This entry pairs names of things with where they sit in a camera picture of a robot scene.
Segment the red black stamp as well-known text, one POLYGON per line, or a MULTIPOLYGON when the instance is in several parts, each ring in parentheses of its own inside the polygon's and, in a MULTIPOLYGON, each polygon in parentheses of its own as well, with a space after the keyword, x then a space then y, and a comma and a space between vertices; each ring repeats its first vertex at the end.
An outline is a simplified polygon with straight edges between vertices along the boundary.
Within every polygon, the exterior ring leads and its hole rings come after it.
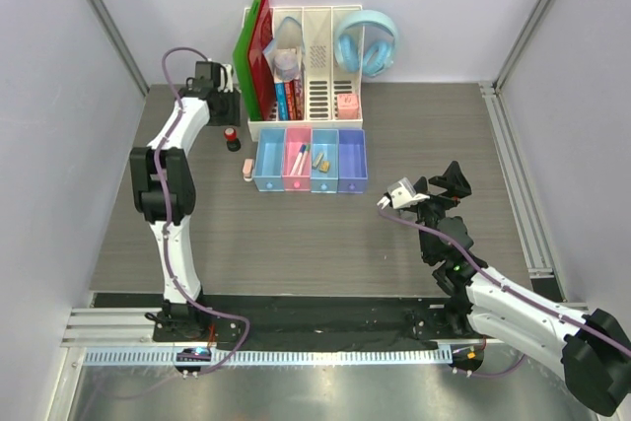
POLYGON ((234 127, 227 127, 224 129, 224 137, 226 139, 226 146, 231 152, 238 152, 242 147, 241 141, 238 137, 237 130, 234 127))

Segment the green red folder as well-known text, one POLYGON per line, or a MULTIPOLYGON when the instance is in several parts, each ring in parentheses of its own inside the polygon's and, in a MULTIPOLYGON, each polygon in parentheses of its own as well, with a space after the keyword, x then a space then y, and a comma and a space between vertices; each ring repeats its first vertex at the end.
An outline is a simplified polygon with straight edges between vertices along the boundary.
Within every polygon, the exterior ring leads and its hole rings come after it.
POLYGON ((233 50, 234 68, 250 121, 267 121, 276 104, 274 80, 264 54, 272 40, 269 0, 252 0, 233 50))

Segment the light blue drawer bin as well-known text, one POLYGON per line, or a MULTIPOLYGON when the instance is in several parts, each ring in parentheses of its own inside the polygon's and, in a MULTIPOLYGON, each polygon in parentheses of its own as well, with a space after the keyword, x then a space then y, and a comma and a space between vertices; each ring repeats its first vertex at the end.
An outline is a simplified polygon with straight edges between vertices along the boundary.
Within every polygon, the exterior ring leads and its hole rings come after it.
POLYGON ((285 153, 284 128, 260 131, 253 180, 260 192, 282 192, 285 153))

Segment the pink drawer bin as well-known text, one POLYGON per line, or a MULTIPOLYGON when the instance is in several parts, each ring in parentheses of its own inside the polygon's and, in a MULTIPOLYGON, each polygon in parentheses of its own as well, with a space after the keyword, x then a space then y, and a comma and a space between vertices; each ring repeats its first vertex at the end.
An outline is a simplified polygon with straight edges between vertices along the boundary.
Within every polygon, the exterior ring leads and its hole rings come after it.
POLYGON ((312 145, 312 131, 309 128, 287 128, 282 169, 282 180, 286 191, 308 192, 311 190, 311 148, 305 161, 303 173, 290 175, 290 169, 302 144, 312 145))

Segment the purple drawer bin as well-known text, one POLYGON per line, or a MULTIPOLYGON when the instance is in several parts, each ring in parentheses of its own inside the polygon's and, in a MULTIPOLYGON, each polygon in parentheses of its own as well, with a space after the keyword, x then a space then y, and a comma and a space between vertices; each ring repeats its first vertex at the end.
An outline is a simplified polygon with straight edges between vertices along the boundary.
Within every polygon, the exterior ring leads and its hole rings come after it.
POLYGON ((365 132, 340 129, 338 144, 338 193, 364 193, 368 186, 365 132))

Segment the blue white marker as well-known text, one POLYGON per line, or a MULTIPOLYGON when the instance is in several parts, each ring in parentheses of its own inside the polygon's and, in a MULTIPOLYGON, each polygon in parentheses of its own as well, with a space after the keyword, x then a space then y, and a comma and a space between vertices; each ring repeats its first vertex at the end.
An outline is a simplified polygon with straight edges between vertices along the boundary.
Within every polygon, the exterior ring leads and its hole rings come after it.
POLYGON ((305 152, 307 150, 307 145, 306 144, 302 144, 298 154, 295 158, 295 161, 292 165, 292 168, 290 169, 290 175, 297 175, 301 166, 301 162, 304 158, 305 152))

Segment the green white marker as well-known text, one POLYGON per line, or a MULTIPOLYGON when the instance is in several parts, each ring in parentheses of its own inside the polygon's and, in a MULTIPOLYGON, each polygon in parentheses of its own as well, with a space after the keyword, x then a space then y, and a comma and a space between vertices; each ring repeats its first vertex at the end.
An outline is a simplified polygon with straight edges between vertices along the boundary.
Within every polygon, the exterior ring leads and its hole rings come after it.
POLYGON ((306 161, 307 156, 309 154, 310 148, 311 148, 311 146, 309 144, 306 144, 302 148, 300 156, 298 157, 298 164, 297 164, 296 169, 295 169, 295 175, 301 175, 303 173, 305 161, 306 161))

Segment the beige long eraser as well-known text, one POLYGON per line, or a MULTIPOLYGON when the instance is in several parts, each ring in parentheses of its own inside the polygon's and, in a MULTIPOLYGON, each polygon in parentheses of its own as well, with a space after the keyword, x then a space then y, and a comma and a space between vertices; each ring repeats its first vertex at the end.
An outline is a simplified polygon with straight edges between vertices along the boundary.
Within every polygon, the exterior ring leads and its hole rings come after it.
POLYGON ((312 163, 312 168, 317 169, 323 159, 323 152, 319 152, 312 163))

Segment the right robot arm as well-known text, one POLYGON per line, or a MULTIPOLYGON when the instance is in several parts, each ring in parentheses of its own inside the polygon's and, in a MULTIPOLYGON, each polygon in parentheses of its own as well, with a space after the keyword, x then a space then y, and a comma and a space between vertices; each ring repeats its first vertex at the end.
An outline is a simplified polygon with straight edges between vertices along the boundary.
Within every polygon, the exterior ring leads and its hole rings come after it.
POLYGON ((501 340, 546 366, 571 394, 601 416, 613 415, 630 392, 630 339, 610 313, 582 313, 511 281, 476 257, 463 219, 450 216, 472 192, 458 162, 421 176, 413 204, 423 262, 449 296, 450 333, 501 340))

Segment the pink stapler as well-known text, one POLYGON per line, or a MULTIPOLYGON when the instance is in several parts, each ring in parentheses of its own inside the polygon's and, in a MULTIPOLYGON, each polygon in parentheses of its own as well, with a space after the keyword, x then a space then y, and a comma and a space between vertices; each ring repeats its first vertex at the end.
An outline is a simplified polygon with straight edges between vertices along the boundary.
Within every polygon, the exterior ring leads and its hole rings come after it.
POLYGON ((245 159, 243 169, 242 169, 243 179, 245 182, 252 182, 253 170, 254 170, 254 159, 252 158, 245 159))

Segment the clear zip pouch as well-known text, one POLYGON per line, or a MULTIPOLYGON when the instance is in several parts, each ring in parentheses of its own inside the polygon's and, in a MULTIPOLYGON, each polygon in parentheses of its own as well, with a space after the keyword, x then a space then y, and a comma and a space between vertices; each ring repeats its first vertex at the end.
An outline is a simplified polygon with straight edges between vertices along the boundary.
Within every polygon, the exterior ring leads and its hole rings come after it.
POLYGON ((273 77, 282 82, 298 78, 303 69, 304 49, 302 24, 293 17, 285 17, 263 51, 273 77))

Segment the white file organizer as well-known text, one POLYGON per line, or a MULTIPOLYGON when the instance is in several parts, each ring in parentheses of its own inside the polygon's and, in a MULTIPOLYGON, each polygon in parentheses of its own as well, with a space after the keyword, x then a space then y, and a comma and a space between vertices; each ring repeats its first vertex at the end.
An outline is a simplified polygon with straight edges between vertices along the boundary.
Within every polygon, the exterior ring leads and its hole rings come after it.
POLYGON ((361 129, 363 113, 343 119, 338 114, 337 96, 361 95, 362 72, 349 73, 339 67, 334 57, 335 29, 353 12, 362 10, 361 5, 333 6, 282 6, 270 9, 272 30, 277 32, 286 18, 293 18, 302 25, 302 33, 289 33, 289 41, 301 39, 304 55, 304 112, 303 120, 281 121, 273 111, 266 121, 247 123, 250 139, 258 140, 264 129, 282 127, 307 127, 313 129, 361 129))

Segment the pink cube box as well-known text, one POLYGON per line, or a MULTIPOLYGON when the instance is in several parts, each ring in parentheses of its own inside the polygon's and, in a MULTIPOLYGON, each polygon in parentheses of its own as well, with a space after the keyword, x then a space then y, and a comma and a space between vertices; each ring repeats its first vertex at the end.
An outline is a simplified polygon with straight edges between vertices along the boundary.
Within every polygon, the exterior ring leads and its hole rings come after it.
POLYGON ((360 112, 359 97, 353 93, 343 93, 336 96, 337 117, 341 120, 358 119, 360 112))

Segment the light blue headphones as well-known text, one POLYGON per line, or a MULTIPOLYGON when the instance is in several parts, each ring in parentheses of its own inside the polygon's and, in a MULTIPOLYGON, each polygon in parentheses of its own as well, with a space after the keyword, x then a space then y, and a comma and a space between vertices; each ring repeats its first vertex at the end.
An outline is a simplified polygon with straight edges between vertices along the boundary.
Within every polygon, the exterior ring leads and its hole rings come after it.
POLYGON ((391 17, 375 10, 357 10, 345 15, 336 25, 333 52, 336 64, 347 73, 375 78, 393 64, 398 28, 391 17), (366 43, 366 29, 380 30, 389 39, 375 37, 366 43))

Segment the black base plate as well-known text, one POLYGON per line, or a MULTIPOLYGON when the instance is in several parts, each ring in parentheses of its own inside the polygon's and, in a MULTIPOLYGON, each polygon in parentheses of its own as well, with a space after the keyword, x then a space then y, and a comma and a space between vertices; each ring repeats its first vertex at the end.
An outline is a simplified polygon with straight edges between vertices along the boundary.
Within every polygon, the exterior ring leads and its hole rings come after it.
POLYGON ((351 351, 481 337, 446 298, 213 295, 201 302, 238 319, 163 303, 145 313, 154 339, 212 341, 227 350, 244 337, 244 350, 351 351))

